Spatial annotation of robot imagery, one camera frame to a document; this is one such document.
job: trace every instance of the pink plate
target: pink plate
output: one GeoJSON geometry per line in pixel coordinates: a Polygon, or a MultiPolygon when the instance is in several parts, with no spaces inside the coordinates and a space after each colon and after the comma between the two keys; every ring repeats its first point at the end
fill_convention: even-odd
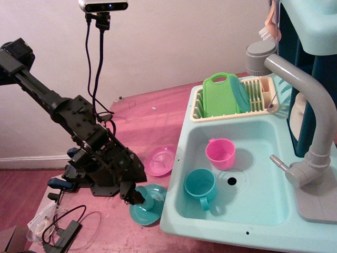
{"type": "Polygon", "coordinates": [[[168,174],[174,163],[176,149],[173,147],[159,147],[145,159],[145,172],[154,177],[168,174]]]}

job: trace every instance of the teal cup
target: teal cup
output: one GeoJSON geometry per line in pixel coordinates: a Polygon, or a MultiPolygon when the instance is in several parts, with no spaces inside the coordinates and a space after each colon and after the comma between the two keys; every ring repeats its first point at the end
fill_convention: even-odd
{"type": "Polygon", "coordinates": [[[200,201],[202,209],[208,211],[210,202],[216,196],[216,179],[212,171],[204,168],[190,172],[184,182],[185,190],[200,201]]]}

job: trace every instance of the white wall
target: white wall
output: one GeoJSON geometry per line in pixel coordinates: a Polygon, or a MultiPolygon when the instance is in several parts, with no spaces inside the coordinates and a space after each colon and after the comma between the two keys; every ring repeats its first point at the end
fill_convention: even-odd
{"type": "MultiPolygon", "coordinates": [[[[267,0],[129,0],[111,13],[97,98],[130,96],[245,71],[245,48],[261,38],[267,0]]],[[[22,37],[31,73],[61,96],[87,99],[86,21],[77,0],[2,0],[0,45],[22,37]]],[[[99,32],[91,26],[93,73],[99,32]]],[[[62,167],[70,136],[18,85],[0,87],[0,168],[62,167]]]]}

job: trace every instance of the gray faucet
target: gray faucet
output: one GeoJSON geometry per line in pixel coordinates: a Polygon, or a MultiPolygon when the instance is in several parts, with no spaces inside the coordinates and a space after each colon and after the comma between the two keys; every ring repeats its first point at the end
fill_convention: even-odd
{"type": "Polygon", "coordinates": [[[312,145],[303,161],[289,168],[276,156],[271,155],[270,158],[285,172],[288,181],[296,188],[308,183],[321,183],[322,176],[330,165],[330,148],[337,129],[335,104],[315,78],[275,54],[275,50],[276,45],[272,41],[259,41],[250,45],[247,48],[247,71],[253,75],[274,72],[302,92],[315,113],[316,129],[312,145]]]}
{"type": "Polygon", "coordinates": [[[294,186],[299,215],[303,219],[337,224],[337,181],[330,167],[337,110],[331,96],[316,79],[278,56],[274,42],[255,42],[246,53],[248,73],[261,76],[274,72],[302,92],[310,103],[316,117],[316,129],[304,160],[288,167],[275,155],[270,159],[294,186]]]}

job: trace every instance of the baseboard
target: baseboard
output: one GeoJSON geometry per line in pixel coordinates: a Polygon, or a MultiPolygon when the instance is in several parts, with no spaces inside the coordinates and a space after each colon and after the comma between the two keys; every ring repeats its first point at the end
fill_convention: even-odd
{"type": "Polygon", "coordinates": [[[69,160],[67,155],[0,158],[0,169],[64,169],[69,160]]]}

